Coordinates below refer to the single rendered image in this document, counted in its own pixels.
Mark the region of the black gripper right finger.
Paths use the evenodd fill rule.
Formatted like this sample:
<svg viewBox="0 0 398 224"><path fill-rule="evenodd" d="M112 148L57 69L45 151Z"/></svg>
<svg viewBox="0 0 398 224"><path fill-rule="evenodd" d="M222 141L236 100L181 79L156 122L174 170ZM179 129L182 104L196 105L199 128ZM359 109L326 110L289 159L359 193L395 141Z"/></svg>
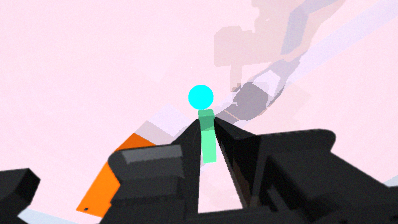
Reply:
<svg viewBox="0 0 398 224"><path fill-rule="evenodd" d="M253 134L218 117L214 131L242 208L257 206L266 158L270 154L323 149L332 150L336 134L316 128Z"/></svg>

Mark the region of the cyan circle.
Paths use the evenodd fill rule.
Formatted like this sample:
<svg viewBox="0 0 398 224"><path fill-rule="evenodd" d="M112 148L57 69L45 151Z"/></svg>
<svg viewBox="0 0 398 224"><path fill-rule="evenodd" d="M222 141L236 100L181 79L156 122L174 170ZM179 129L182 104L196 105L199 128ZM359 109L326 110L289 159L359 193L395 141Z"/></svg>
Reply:
<svg viewBox="0 0 398 224"><path fill-rule="evenodd" d="M213 93L209 87L197 85L190 90L188 100L192 107L203 110L212 104Z"/></svg>

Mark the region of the green rectangular post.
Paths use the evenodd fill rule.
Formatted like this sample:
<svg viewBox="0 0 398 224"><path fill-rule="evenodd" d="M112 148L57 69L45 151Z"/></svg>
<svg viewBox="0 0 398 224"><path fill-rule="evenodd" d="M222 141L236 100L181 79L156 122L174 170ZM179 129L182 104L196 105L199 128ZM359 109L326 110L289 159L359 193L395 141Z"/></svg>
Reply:
<svg viewBox="0 0 398 224"><path fill-rule="evenodd" d="M214 118L215 114L212 109L198 110L202 137L203 163L217 162Z"/></svg>

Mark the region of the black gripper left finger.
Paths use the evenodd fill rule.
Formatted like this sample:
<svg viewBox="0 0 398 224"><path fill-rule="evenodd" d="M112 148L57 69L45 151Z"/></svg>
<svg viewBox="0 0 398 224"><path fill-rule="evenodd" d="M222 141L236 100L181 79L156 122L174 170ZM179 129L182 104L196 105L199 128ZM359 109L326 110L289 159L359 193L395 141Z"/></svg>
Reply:
<svg viewBox="0 0 398 224"><path fill-rule="evenodd" d="M123 180L177 175L189 213L199 207L201 127L195 119L172 143L120 149L109 155L108 166L119 184Z"/></svg>

